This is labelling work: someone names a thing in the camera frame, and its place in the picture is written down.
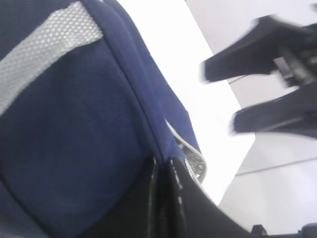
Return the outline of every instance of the backpack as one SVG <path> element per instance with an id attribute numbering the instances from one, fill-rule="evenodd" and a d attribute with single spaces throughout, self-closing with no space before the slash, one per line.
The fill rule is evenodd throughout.
<path id="1" fill-rule="evenodd" d="M 1 237 L 256 237 L 201 188 L 188 114 L 115 0 L 0 0 L 0 45 Z"/>

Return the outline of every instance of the gray mesh stripe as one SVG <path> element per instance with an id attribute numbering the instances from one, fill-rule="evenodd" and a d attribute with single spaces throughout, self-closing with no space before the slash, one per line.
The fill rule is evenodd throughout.
<path id="1" fill-rule="evenodd" d="M 0 61 L 0 116 L 24 88 L 60 57 L 102 36 L 79 1 L 53 12 Z"/>

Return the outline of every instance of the white floor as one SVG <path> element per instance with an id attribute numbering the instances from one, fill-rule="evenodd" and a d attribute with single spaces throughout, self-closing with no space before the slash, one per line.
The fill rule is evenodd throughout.
<path id="1" fill-rule="evenodd" d="M 220 52 L 251 29 L 254 18 L 277 13 L 299 24 L 317 22 L 314 0 L 187 0 L 211 50 Z M 289 92 L 276 75 L 248 76 L 232 83 L 246 107 Z M 248 230 L 262 224 L 269 234 L 295 233 L 317 222 L 317 140 L 257 134 L 220 208 Z"/>

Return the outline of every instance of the blue fabric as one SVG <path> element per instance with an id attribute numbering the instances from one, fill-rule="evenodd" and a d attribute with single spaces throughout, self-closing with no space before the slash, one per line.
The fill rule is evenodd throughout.
<path id="1" fill-rule="evenodd" d="M 113 0 L 83 4 L 104 38 L 59 59 L 0 117 L 0 175 L 19 204 L 6 202 L 59 238 L 107 213 L 145 159 L 184 159 L 165 119 L 198 149 L 186 110 L 126 12 Z M 17 22 L 34 29 L 41 21 Z"/>
<path id="2" fill-rule="evenodd" d="M 48 238 L 0 181 L 0 237 Z"/>
<path id="3" fill-rule="evenodd" d="M 162 114 L 183 139 L 200 151 L 187 111 L 164 79 L 132 19 L 116 0 L 105 0 L 105 3 L 120 16 L 133 39 L 143 67 L 149 76 L 146 81 L 149 82 Z"/>

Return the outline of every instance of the black object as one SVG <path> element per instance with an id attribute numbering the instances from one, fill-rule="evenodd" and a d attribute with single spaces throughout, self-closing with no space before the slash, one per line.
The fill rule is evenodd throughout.
<path id="1" fill-rule="evenodd" d="M 275 20 L 258 19 L 258 24 L 241 40 L 205 61 L 206 79 L 214 82 L 248 74 L 270 74 L 280 49 L 297 52 L 317 48 L 317 32 Z"/>
<path id="2" fill-rule="evenodd" d="M 255 238 L 215 206 L 178 158 L 147 160 L 121 201 L 77 238 Z"/>
<path id="3" fill-rule="evenodd" d="M 300 89 L 236 113 L 236 132 L 283 132 L 317 138 L 317 27 L 259 19 L 226 50 L 206 60 L 206 79 L 218 81 L 278 69 L 287 86 Z"/>
<path id="4" fill-rule="evenodd" d="M 262 225 L 253 226 L 251 233 L 260 238 L 316 238 L 317 237 L 317 223 L 311 223 L 311 224 L 305 225 L 301 231 L 298 231 L 297 234 L 269 236 Z"/>

